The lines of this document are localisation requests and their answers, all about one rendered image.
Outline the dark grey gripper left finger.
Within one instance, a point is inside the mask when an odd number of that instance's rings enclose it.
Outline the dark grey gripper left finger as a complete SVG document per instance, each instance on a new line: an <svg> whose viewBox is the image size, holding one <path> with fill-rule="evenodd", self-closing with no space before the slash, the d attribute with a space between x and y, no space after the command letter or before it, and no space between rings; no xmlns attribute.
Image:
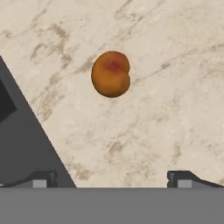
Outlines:
<svg viewBox="0 0 224 224"><path fill-rule="evenodd" d="M26 178L7 184L0 184L0 187L51 188L58 186L57 178L58 173L56 171L35 171Z"/></svg>

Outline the orange peach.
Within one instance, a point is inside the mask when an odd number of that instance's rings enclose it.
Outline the orange peach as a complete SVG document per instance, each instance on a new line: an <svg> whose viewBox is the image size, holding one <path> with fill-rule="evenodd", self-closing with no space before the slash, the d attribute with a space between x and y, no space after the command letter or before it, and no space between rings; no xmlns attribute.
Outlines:
<svg viewBox="0 0 224 224"><path fill-rule="evenodd" d="M115 98L130 87L130 63L121 52L108 51L94 62L91 81L95 90L103 96Z"/></svg>

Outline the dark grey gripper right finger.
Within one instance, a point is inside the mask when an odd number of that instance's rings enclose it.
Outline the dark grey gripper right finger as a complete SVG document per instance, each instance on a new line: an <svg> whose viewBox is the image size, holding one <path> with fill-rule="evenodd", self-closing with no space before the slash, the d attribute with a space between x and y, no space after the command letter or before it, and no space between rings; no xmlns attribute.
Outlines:
<svg viewBox="0 0 224 224"><path fill-rule="evenodd" d="M168 171L167 179L168 188L223 188L223 185L203 180L191 171Z"/></svg>

